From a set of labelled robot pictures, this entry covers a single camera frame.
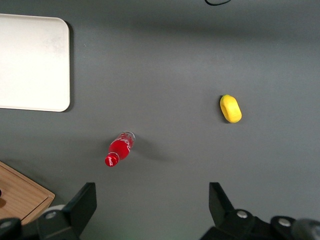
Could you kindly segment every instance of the white tray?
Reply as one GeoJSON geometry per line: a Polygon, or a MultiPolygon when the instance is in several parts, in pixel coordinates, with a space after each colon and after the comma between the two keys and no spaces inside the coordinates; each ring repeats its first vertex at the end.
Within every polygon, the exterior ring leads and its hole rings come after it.
{"type": "Polygon", "coordinates": [[[0,14],[0,108],[62,112],[69,104],[67,24],[0,14]]]}

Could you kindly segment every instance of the wooden box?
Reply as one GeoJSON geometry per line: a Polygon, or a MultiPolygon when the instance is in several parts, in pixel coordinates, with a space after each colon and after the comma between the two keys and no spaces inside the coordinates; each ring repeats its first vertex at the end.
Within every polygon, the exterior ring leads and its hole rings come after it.
{"type": "Polygon", "coordinates": [[[0,219],[20,218],[27,224],[39,217],[55,195],[26,176],[0,162],[0,219]]]}

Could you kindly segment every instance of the red bottle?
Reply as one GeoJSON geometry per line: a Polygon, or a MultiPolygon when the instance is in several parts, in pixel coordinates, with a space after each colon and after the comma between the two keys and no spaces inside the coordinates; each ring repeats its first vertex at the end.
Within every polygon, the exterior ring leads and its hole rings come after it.
{"type": "Polygon", "coordinates": [[[120,160],[126,158],[135,143],[136,137],[130,131],[124,131],[110,144],[109,154],[105,164],[114,167],[120,160]]]}

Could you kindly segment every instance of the yellow sponge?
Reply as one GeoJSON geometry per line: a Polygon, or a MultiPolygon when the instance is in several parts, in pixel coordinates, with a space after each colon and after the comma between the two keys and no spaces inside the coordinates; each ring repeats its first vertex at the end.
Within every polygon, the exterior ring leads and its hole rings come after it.
{"type": "Polygon", "coordinates": [[[242,113],[237,100],[230,95],[222,96],[220,100],[222,113],[230,123],[235,124],[242,118],[242,113]]]}

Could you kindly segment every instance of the gray tabletop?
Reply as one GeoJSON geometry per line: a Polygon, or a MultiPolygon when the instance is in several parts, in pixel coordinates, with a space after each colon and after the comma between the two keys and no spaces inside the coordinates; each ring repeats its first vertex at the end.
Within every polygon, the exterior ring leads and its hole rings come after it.
{"type": "Polygon", "coordinates": [[[209,182],[267,222],[320,218],[319,1],[11,0],[0,13],[69,24],[71,106],[0,109],[0,160],[54,204],[95,182],[82,239],[197,240],[213,225],[209,182]],[[124,130],[136,144],[109,168],[124,130]]]}

